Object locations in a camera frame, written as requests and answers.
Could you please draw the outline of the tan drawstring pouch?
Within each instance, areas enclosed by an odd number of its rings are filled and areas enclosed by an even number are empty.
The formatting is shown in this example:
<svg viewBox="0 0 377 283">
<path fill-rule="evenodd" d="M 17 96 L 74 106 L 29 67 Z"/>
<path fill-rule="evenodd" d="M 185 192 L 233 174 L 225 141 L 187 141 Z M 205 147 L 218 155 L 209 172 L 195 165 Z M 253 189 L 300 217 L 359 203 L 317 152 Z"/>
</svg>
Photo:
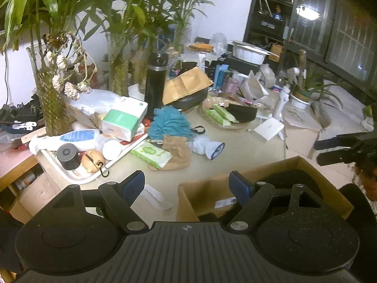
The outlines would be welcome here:
<svg viewBox="0 0 377 283">
<path fill-rule="evenodd" d="M 184 169 L 191 164 L 191 150 L 187 145 L 187 138 L 181 136 L 164 135 L 162 149 L 172 155 L 170 161 L 161 171 L 175 171 Z"/>
</svg>

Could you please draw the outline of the blue mesh bath loofah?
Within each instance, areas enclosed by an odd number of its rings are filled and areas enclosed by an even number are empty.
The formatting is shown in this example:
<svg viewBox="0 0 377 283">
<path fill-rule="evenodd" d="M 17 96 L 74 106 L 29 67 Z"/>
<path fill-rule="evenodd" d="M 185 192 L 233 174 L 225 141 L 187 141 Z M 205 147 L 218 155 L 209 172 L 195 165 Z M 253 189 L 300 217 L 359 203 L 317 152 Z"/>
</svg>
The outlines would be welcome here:
<svg viewBox="0 0 377 283">
<path fill-rule="evenodd" d="M 149 138 L 157 141 L 163 140 L 165 135 L 186 137 L 190 141 L 205 133 L 204 126 L 192 127 L 186 115 L 171 105 L 154 110 L 153 121 L 148 129 Z"/>
</svg>

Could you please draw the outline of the white tray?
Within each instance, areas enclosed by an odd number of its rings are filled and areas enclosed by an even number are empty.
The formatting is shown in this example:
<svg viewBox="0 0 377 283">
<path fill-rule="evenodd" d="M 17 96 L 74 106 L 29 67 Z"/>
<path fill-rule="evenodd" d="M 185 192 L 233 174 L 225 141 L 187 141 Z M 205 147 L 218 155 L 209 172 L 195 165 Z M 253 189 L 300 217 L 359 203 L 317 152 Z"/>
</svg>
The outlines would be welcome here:
<svg viewBox="0 0 377 283">
<path fill-rule="evenodd" d="M 41 153 L 68 183 L 86 184 L 108 176 L 110 167 L 146 139 L 147 133 L 122 141 L 98 130 L 78 130 L 54 137 L 35 137 L 30 150 Z"/>
</svg>

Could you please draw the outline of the orange toy with carabiner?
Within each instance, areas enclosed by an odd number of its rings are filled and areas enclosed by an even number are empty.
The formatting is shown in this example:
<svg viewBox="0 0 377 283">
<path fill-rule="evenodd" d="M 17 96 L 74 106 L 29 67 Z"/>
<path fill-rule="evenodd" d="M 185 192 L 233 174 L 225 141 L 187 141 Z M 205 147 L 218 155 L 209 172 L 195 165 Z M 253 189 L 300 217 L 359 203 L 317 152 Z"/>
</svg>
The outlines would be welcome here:
<svg viewBox="0 0 377 283">
<path fill-rule="evenodd" d="M 87 173 L 100 172 L 104 178 L 107 178 L 110 174 L 108 168 L 105 166 L 105 158 L 97 150 L 86 151 L 81 158 L 81 166 L 83 166 Z"/>
</svg>

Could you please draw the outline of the cardboard box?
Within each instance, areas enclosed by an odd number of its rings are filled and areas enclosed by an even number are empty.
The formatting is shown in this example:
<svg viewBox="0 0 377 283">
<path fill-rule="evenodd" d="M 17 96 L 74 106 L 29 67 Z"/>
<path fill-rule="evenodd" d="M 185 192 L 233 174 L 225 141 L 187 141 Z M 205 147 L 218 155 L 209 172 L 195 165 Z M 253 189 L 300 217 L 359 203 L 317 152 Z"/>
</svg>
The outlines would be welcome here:
<svg viewBox="0 0 377 283">
<path fill-rule="evenodd" d="M 252 227 L 289 209 L 334 211 L 347 219 L 354 207 L 319 171 L 301 157 L 253 170 L 178 186 L 179 222 L 218 222 L 230 226 L 245 221 Z"/>
</svg>

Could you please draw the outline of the white blue lotion bottle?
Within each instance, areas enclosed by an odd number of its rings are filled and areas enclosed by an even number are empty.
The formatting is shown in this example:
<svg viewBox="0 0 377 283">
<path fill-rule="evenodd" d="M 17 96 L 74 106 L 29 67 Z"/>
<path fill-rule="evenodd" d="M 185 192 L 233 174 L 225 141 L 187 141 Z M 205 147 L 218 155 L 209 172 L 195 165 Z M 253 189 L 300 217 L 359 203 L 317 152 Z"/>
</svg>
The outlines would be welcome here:
<svg viewBox="0 0 377 283">
<path fill-rule="evenodd" d="M 63 144 L 73 144 L 78 151 L 96 148 L 100 135 L 97 129 L 76 130 L 58 136 L 34 136 L 29 142 L 29 150 L 36 155 L 41 150 L 57 151 Z"/>
</svg>

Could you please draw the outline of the potted green plant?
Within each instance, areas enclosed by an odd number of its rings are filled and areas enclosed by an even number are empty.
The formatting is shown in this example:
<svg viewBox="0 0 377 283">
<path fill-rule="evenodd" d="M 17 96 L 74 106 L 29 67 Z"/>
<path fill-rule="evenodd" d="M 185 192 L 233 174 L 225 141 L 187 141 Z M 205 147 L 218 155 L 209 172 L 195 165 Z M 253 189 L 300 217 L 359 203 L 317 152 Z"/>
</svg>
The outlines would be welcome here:
<svg viewBox="0 0 377 283">
<path fill-rule="evenodd" d="M 293 96 L 303 100 L 304 102 L 308 102 L 312 95 L 319 94 L 321 95 L 328 95 L 334 98 L 341 108 L 343 108 L 343 103 L 341 99 L 328 90 L 329 87 L 335 86 L 333 82 L 325 83 L 324 82 L 324 75 L 311 72 L 306 75 L 306 78 L 303 77 L 302 74 L 299 74 L 295 79 L 293 79 L 293 89 L 292 93 Z"/>
</svg>

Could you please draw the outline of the white card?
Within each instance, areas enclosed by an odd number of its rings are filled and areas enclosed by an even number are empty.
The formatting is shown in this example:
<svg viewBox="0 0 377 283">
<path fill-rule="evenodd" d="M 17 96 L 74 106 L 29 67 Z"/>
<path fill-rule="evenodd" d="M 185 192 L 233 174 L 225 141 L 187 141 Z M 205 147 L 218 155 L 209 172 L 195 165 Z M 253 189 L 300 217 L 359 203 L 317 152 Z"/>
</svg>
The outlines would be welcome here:
<svg viewBox="0 0 377 283">
<path fill-rule="evenodd" d="M 284 124 L 275 118 L 269 118 L 257 126 L 254 131 L 266 141 L 270 141 L 278 135 L 284 128 Z"/>
</svg>

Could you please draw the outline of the green white tissue box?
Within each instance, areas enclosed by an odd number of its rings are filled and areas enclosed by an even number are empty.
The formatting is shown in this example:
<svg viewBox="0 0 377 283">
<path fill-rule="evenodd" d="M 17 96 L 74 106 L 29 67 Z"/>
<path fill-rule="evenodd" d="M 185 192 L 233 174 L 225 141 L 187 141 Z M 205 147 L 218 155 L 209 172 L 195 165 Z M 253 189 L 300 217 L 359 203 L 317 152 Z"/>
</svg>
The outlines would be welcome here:
<svg viewBox="0 0 377 283">
<path fill-rule="evenodd" d="M 144 119 L 147 109 L 146 102 L 122 96 L 114 102 L 102 119 L 102 132 L 130 142 Z"/>
</svg>

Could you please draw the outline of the black sponge block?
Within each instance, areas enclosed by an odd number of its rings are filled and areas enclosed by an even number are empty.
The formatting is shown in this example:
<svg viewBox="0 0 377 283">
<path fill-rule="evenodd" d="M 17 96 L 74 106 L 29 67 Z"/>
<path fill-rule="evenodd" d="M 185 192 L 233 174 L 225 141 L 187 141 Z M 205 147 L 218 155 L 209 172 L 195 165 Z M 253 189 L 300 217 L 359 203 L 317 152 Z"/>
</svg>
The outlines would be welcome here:
<svg viewBox="0 0 377 283">
<path fill-rule="evenodd" d="M 256 119 L 257 107 L 229 104 L 226 111 L 232 114 L 239 123 L 249 123 Z"/>
</svg>

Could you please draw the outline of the green wipe packet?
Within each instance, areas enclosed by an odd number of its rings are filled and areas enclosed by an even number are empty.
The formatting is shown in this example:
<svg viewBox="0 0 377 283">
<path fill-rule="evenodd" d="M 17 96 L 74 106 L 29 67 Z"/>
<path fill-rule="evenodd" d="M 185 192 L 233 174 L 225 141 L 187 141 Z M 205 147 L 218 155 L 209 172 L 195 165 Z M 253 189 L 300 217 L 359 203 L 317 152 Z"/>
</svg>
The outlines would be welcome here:
<svg viewBox="0 0 377 283">
<path fill-rule="evenodd" d="M 221 105 L 218 105 L 218 104 L 213 104 L 212 105 L 212 108 L 218 113 L 220 114 L 224 119 L 232 122 L 232 123 L 238 123 L 238 120 L 234 117 L 234 115 L 232 115 L 231 113 L 229 113 L 225 108 L 223 108 Z"/>
</svg>

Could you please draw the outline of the brown paper envelope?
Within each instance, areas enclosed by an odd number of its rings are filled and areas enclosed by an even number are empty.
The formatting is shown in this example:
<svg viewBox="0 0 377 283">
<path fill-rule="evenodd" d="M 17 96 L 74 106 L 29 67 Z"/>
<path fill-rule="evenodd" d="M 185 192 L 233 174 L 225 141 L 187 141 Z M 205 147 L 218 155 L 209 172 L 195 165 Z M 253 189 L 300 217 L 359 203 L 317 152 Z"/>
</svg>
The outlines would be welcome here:
<svg viewBox="0 0 377 283">
<path fill-rule="evenodd" d="M 183 74 L 166 80 L 163 104 L 167 105 L 185 96 L 210 87 L 213 81 L 199 67 L 194 67 Z"/>
</svg>

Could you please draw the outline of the white plastic tub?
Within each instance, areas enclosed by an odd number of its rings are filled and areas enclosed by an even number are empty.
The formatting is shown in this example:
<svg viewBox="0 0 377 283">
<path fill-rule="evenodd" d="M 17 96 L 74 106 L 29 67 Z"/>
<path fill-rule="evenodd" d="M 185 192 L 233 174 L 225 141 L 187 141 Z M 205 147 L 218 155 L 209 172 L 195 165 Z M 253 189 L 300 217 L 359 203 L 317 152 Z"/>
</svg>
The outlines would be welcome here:
<svg viewBox="0 0 377 283">
<path fill-rule="evenodd" d="M 236 40 L 233 41 L 233 56 L 242 61 L 254 65 L 262 65 L 265 58 L 269 55 L 278 57 L 277 54 L 261 49 L 255 45 Z"/>
</svg>

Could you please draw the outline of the black storage shelf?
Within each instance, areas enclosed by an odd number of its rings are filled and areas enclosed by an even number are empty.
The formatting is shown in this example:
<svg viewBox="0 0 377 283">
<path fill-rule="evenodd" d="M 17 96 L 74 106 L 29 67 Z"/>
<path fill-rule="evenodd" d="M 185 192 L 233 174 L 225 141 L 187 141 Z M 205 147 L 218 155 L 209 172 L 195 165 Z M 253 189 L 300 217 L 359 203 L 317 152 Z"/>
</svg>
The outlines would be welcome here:
<svg viewBox="0 0 377 283">
<path fill-rule="evenodd" d="M 285 45 L 297 6 L 298 0 L 252 0 L 243 41 L 264 49 Z"/>
</svg>

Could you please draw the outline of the glass vase with bamboo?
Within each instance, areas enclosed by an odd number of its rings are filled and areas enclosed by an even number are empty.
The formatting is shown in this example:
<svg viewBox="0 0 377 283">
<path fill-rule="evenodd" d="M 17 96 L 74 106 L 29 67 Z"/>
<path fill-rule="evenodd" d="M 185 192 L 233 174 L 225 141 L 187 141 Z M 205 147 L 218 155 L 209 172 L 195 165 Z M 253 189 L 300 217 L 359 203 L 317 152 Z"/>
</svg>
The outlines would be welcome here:
<svg viewBox="0 0 377 283">
<path fill-rule="evenodd" d="M 17 49 L 20 36 L 29 35 L 28 54 L 50 136 L 72 129 L 64 99 L 76 100 L 90 89 L 93 74 L 89 70 L 79 83 L 71 81 L 90 58 L 74 30 L 77 15 L 90 6 L 90 0 L 1 0 L 3 49 Z"/>
</svg>

